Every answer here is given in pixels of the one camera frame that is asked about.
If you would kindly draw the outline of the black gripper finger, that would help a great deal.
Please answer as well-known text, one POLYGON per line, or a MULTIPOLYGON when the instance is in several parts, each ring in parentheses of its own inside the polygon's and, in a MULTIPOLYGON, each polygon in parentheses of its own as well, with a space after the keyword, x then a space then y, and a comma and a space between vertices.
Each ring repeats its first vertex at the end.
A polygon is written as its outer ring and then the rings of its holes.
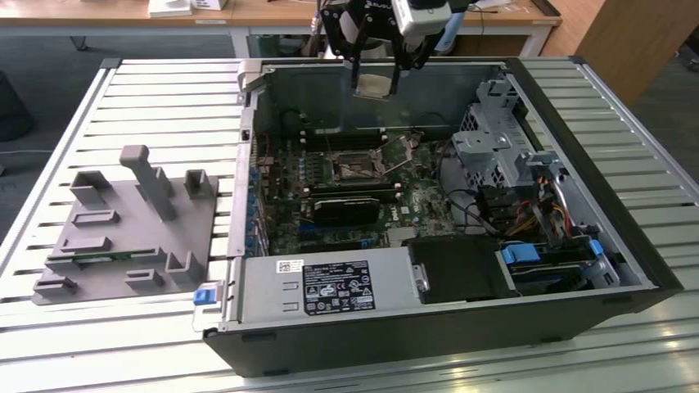
POLYGON ((411 69, 419 70, 431 56, 431 35, 404 36, 397 26, 391 29, 391 46, 395 68, 391 79, 389 94, 397 93, 400 76, 411 69))
POLYGON ((364 17, 352 18, 355 12, 344 7, 323 7, 320 16, 331 50, 351 63, 351 89, 359 86, 359 67, 364 47, 364 17))

